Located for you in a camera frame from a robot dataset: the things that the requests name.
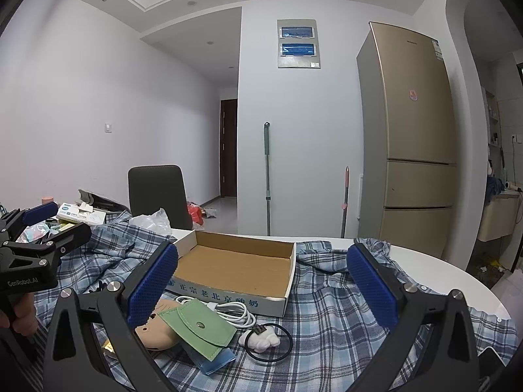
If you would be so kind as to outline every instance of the green leather pouch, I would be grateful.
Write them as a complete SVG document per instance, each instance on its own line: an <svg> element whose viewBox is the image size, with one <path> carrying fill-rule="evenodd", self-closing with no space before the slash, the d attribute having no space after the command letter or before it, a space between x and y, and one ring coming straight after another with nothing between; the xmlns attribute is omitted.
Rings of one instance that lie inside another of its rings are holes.
<svg viewBox="0 0 523 392"><path fill-rule="evenodd" d="M236 333L236 327L197 299L159 313L159 316L209 361L214 360Z"/></svg>

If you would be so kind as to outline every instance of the plaid tablecloth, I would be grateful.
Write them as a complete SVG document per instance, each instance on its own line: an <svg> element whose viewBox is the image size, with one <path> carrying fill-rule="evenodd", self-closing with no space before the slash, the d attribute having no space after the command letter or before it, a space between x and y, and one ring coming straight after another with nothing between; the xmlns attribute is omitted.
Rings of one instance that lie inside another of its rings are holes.
<svg viewBox="0 0 523 392"><path fill-rule="evenodd" d="M63 258L56 289L37 294L37 315L42 326L36 343L43 355L46 328L59 292L72 287L77 293L88 293L98 281L123 281L134 267L142 263L165 239L126 221L123 213L108 224L93 229L90 243ZM395 270L401 281L413 282L388 255L390 246L373 239L363 242L383 265ZM163 297L173 298L166 293ZM517 348L515 324L498 321L470 308L478 351L492 346L505 362ZM346 249L334 250L329 242L315 241L297 245L297 267L285 317L258 317L260 323L277 322L292 335L294 348L278 364L264 364L251 359L238 345L239 333L230 347L236 361L207 377L199 372L180 346L154 354L155 360L179 391L345 391L363 371L386 337L387 331L377 325L367 303L347 273ZM419 332L401 372L393 386L404 383L416 363L427 329ZM97 328L102 342L105 332ZM281 352L287 349L282 339ZM278 355L276 350L267 357ZM119 363L109 359L114 377L132 386ZM42 361L28 370L28 377L42 389Z"/></svg>

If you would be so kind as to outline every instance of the textured blue pad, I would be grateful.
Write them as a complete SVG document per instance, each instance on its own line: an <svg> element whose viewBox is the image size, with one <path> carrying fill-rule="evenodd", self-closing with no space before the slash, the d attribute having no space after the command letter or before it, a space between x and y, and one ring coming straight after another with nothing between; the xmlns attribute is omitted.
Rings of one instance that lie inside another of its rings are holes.
<svg viewBox="0 0 523 392"><path fill-rule="evenodd" d="M398 322L396 299L375 268L355 245L347 251L347 269L378 324L381 327L394 328Z"/></svg>
<svg viewBox="0 0 523 392"><path fill-rule="evenodd" d="M26 227L30 227L55 216L57 213L58 205L55 202L49 202L27 210L22 217L22 223Z"/></svg>
<svg viewBox="0 0 523 392"><path fill-rule="evenodd" d="M127 324L133 329L143 326L154 310L174 271L178 267L178 250L168 245L143 276L142 282L127 300Z"/></svg>

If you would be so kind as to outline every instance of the human hand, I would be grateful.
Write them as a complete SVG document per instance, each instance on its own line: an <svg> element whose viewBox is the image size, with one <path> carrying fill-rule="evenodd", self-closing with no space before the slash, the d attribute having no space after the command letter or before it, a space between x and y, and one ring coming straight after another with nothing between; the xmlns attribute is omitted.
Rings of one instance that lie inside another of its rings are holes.
<svg viewBox="0 0 523 392"><path fill-rule="evenodd" d="M17 333L24 336L31 336L38 329L38 321L36 319L35 295L33 293L26 293L23 295L20 302L13 308L16 315L16 320L12 323L12 328ZM7 315L0 311L0 328L8 328L10 326Z"/></svg>

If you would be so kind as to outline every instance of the blue plastic packet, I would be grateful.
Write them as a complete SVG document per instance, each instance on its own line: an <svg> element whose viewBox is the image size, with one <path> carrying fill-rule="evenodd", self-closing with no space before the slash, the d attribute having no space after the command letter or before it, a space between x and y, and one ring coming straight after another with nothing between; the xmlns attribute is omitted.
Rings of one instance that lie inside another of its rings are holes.
<svg viewBox="0 0 523 392"><path fill-rule="evenodd" d="M194 362L194 364L196 364L200 371L206 376L209 376L216 370L221 369L236 359L236 355L229 348L223 348L214 360L209 361L203 355L195 351L188 343L181 341L180 344L185 352L187 352L187 355L189 355L192 362Z"/></svg>

